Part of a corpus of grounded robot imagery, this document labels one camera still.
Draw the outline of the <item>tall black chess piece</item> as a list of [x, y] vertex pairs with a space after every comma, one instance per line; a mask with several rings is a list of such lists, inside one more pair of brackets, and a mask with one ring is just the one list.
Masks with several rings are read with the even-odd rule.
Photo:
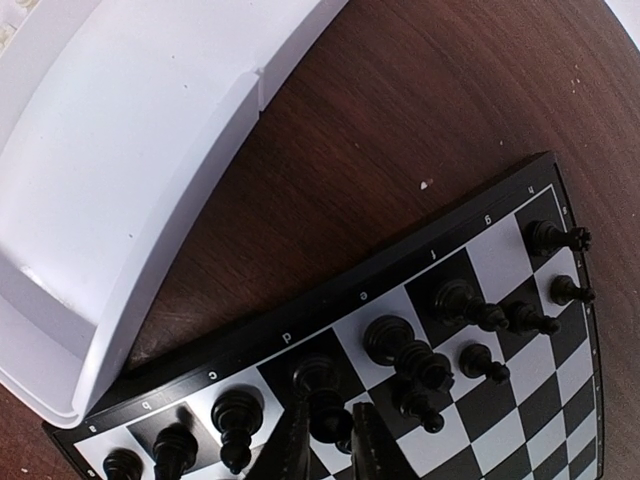
[[422, 387], [448, 393], [455, 380], [448, 358], [436, 353], [423, 340], [415, 337], [411, 324], [395, 315], [385, 315], [368, 325], [363, 348], [369, 358]]

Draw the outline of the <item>black rook corner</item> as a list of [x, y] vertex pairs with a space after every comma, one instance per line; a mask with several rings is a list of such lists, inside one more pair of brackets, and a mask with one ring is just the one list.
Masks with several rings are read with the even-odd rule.
[[549, 257], [565, 247], [584, 253], [590, 249], [591, 242], [591, 232], [585, 227], [563, 231], [549, 220], [534, 221], [526, 227], [526, 245], [535, 256]]

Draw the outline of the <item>white compartment tray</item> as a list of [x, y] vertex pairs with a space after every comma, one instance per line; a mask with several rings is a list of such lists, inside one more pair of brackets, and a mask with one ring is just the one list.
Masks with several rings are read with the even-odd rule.
[[1, 51], [1, 382], [81, 424], [340, 1], [38, 1]]

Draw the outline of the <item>black queen chess piece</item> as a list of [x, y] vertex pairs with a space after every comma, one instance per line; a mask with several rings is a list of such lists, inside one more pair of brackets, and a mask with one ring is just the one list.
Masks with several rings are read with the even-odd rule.
[[318, 353], [303, 357], [293, 370], [292, 382], [294, 392], [308, 402], [311, 436], [324, 444], [347, 440], [353, 418], [339, 392], [334, 361]]

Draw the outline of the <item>black chess piece corner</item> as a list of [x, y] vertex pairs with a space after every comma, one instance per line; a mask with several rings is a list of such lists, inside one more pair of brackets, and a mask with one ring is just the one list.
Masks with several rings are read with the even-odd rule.
[[135, 452], [116, 449], [104, 459], [103, 470], [107, 480], [140, 480], [144, 465]]

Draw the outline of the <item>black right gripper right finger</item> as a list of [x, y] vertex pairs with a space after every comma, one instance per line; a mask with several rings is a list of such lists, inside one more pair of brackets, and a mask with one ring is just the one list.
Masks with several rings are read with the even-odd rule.
[[414, 479], [415, 471], [370, 402], [353, 406], [351, 434], [354, 479]]

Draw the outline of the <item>black silver chessboard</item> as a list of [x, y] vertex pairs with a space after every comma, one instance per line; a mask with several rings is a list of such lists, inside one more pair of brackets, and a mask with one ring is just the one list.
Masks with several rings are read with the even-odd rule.
[[[181, 479], [246, 479], [284, 410], [307, 402], [294, 392], [292, 373], [303, 357], [318, 353], [334, 361], [352, 418], [356, 403], [377, 408], [415, 479], [599, 479], [604, 421], [594, 301], [560, 306], [549, 295], [558, 275], [591, 288], [587, 251], [532, 255], [526, 227], [544, 220], [563, 231], [581, 227], [551, 152], [522, 161], [441, 218], [301, 297], [131, 371], [79, 426], [46, 425], [45, 432], [83, 479], [106, 479], [103, 461], [116, 449], [135, 452], [144, 465], [141, 479], [155, 479], [156, 437], [180, 424], [198, 442], [196, 462]], [[561, 330], [518, 335], [442, 325], [430, 303], [439, 285], [455, 279], [504, 313], [512, 302], [531, 303], [557, 318]], [[455, 380], [448, 393], [369, 358], [365, 330], [385, 315], [407, 320], [418, 340], [448, 358]], [[497, 385], [461, 372], [460, 354], [475, 343], [509, 368], [509, 381]], [[220, 460], [221, 434], [211, 421], [214, 402], [231, 389], [248, 391], [263, 406], [252, 459], [238, 475]], [[394, 394], [401, 389], [428, 395], [445, 420], [439, 433], [400, 414]], [[353, 475], [351, 455], [311, 434], [310, 462], [309, 479]]]

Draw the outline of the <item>black bishop chess piece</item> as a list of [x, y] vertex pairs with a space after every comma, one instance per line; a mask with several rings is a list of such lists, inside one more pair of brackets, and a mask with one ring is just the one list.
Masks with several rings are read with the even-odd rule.
[[463, 279], [449, 280], [439, 285], [430, 307], [433, 318], [445, 326], [475, 325], [486, 332], [509, 327], [509, 320], [501, 307], [484, 301]]

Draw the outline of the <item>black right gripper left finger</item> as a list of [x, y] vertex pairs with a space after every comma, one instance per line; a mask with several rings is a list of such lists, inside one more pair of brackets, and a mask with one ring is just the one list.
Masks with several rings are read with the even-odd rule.
[[280, 416], [246, 479], [309, 479], [309, 425], [308, 403], [290, 404]]

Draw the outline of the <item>black pawn file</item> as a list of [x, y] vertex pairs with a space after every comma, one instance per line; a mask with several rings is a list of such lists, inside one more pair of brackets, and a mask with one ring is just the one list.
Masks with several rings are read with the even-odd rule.
[[490, 349], [479, 343], [465, 347], [459, 358], [459, 368], [468, 378], [475, 379], [485, 376], [497, 385], [510, 380], [509, 368], [492, 358]]
[[436, 434], [444, 428], [444, 417], [431, 405], [423, 391], [401, 389], [394, 394], [394, 401], [403, 417], [418, 421], [427, 433]]
[[352, 446], [350, 439], [342, 439], [335, 443], [336, 448], [345, 455], [352, 454]]

